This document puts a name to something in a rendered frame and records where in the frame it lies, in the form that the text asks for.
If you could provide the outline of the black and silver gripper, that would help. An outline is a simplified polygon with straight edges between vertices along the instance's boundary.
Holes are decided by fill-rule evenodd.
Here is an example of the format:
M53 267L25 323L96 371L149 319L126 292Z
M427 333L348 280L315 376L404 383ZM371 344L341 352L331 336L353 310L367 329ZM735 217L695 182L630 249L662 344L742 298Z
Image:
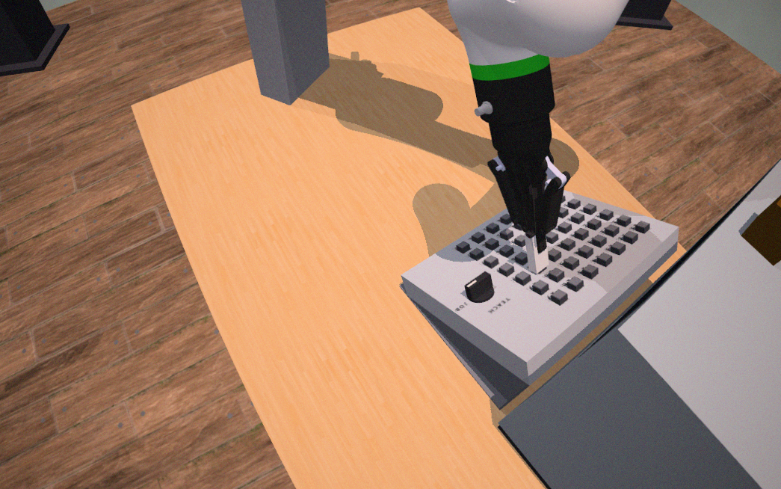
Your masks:
M546 234L557 226L570 173L561 173L553 165L549 114L515 126L489 123L489 131L498 156L487 165L501 189L513 224L519 224L525 232L528 268L538 274L549 265Z

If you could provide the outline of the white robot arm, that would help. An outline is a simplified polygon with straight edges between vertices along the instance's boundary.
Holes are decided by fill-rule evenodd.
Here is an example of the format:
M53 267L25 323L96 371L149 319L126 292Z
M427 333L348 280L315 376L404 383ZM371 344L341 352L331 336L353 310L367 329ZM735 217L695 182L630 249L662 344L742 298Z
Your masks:
M629 0L447 2L469 57L475 115L515 126L555 107L548 57L572 57L597 46Z

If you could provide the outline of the grey control console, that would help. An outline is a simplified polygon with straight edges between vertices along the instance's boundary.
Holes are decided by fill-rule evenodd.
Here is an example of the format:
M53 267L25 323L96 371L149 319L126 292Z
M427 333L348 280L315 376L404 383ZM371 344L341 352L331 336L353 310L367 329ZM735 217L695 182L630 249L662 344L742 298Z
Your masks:
M741 198L498 422L547 489L781 489L781 159ZM678 236L564 191L538 274L505 209L401 274L400 288L501 410Z

